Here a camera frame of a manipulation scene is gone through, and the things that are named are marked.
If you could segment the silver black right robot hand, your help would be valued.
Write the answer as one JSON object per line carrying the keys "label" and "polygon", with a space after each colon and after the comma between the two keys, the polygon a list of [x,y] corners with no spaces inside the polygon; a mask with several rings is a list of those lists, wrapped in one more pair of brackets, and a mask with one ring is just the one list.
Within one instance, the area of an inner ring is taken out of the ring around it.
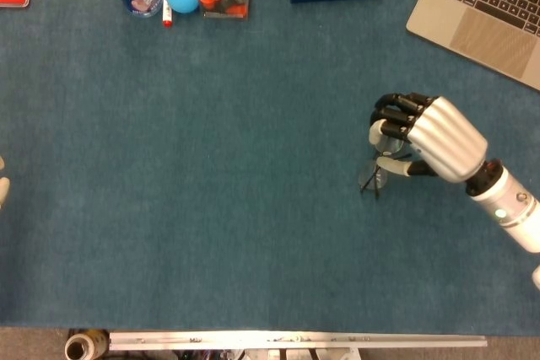
{"label": "silver black right robot hand", "polygon": [[370,116],[370,143],[383,137],[409,144],[433,173],[450,183],[472,178],[488,149],[483,135],[443,96],[381,96]]}

